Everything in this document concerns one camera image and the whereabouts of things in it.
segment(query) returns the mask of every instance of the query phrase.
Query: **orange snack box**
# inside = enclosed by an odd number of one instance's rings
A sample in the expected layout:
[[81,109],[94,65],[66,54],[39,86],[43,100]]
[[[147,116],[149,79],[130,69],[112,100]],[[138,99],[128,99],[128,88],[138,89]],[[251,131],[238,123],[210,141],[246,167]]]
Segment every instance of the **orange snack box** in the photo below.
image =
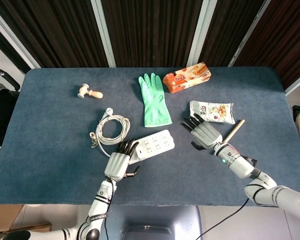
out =
[[207,82],[211,72],[204,62],[186,67],[182,70],[168,73],[163,78],[163,83],[168,87],[170,93],[176,93],[194,85]]

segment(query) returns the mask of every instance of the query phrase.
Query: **curtain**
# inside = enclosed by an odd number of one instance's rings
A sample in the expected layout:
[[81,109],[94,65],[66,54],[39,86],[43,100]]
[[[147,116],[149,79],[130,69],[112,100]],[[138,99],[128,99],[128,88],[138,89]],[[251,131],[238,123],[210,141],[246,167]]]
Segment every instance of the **curtain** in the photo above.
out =
[[0,15],[43,68],[109,66],[90,0],[0,0]]
[[117,67],[184,67],[203,0],[102,0]]
[[199,62],[228,66],[264,0],[218,0]]
[[17,51],[10,45],[5,37],[0,32],[0,50],[10,59],[10,61],[23,73],[30,71],[30,67],[17,53]]
[[269,66],[286,89],[300,77],[300,0],[272,0],[235,66]]

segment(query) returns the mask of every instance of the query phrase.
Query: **rubber glove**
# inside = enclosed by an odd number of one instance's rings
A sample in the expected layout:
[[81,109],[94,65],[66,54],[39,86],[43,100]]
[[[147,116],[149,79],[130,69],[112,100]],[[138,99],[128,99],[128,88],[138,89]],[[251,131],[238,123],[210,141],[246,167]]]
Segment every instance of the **rubber glove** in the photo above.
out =
[[153,128],[172,124],[160,77],[151,73],[150,79],[145,73],[144,78],[139,77],[139,84],[144,102],[144,126]]

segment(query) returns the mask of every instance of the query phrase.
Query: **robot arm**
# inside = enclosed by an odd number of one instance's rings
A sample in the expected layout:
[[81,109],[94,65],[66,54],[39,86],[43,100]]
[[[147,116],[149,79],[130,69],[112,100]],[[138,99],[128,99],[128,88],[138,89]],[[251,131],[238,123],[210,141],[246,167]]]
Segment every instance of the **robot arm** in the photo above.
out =
[[300,218],[300,193],[285,186],[277,186],[267,174],[249,164],[238,151],[226,142],[221,134],[198,114],[185,118],[181,125],[188,130],[199,144],[191,142],[197,150],[214,150],[214,155],[222,160],[239,178],[252,179],[244,192],[257,205],[277,206]]
[[45,233],[15,231],[4,236],[2,240],[98,240],[101,226],[108,216],[112,197],[117,189],[116,183],[123,178],[133,177],[139,172],[138,166],[134,172],[126,173],[129,160],[139,144],[136,142],[132,145],[134,141],[135,139],[132,139],[119,143],[115,152],[111,154],[104,171],[106,180],[101,183],[88,213],[89,223],[84,222],[72,228]]

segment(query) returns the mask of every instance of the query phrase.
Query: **power strip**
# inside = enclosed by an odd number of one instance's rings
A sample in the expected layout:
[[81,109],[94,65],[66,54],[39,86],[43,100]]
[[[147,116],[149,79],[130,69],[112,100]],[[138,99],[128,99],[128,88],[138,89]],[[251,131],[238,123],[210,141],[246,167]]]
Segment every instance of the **power strip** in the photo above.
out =
[[139,142],[139,145],[136,147],[129,161],[129,165],[175,148],[174,139],[170,135],[169,130],[157,132],[136,140],[135,142]]

